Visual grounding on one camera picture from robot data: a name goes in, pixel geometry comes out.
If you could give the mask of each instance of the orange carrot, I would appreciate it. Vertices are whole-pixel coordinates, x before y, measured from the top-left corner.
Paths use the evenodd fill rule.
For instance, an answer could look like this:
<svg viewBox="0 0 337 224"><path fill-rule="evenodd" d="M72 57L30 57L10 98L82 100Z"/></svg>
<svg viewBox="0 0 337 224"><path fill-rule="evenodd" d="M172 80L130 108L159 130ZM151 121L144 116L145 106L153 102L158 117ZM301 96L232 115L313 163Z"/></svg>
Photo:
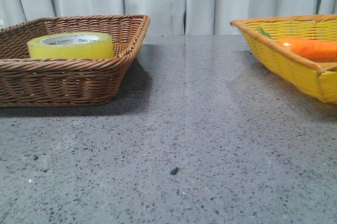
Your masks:
<svg viewBox="0 0 337 224"><path fill-rule="evenodd" d="M279 39L278 43L310 60L337 59L337 41L287 37Z"/></svg>

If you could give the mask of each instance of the yellow tape roll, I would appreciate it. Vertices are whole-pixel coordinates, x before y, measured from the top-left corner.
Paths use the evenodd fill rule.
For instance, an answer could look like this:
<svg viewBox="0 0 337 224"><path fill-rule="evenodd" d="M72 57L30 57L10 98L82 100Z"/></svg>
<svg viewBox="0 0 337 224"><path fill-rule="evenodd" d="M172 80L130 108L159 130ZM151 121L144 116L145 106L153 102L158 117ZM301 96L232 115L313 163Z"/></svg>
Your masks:
<svg viewBox="0 0 337 224"><path fill-rule="evenodd" d="M112 37L98 32L46 35L27 42L31 58L112 58Z"/></svg>

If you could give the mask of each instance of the yellow wicker basket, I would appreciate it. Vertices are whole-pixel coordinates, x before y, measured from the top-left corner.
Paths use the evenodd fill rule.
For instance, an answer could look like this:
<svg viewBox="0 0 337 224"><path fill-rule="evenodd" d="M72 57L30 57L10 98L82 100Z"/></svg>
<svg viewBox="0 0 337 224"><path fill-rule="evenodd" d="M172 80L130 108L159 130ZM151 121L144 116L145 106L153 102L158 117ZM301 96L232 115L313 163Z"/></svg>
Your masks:
<svg viewBox="0 0 337 224"><path fill-rule="evenodd" d="M150 17L99 15L40 18L0 29L0 107L101 105L111 101L136 57ZM63 32L112 36L111 59L33 59L27 41Z"/></svg>
<svg viewBox="0 0 337 224"><path fill-rule="evenodd" d="M269 70L300 91L323 102L337 103L337 61L311 61L276 41L282 37L337 40L337 15L268 17L231 21L239 28L253 55ZM261 26L272 39L257 31Z"/></svg>

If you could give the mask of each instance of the gray countertop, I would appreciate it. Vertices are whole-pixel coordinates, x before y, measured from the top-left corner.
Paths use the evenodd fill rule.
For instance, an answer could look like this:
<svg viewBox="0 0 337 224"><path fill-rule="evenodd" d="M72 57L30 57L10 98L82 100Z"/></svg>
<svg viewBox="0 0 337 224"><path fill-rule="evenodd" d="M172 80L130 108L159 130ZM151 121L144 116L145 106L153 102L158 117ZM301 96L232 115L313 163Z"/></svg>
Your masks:
<svg viewBox="0 0 337 224"><path fill-rule="evenodd" d="M241 36L147 37L110 104L0 108L0 223L336 224L336 129Z"/></svg>

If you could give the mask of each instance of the black speck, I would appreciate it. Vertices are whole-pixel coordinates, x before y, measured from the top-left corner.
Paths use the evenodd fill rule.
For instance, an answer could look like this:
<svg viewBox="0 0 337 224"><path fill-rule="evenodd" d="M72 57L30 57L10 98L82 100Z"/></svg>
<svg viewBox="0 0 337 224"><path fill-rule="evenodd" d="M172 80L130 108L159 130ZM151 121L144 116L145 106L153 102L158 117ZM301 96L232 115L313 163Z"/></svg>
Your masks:
<svg viewBox="0 0 337 224"><path fill-rule="evenodd" d="M171 170L170 174L171 175L176 175L177 172L178 172L179 168L178 167L175 167L173 170Z"/></svg>

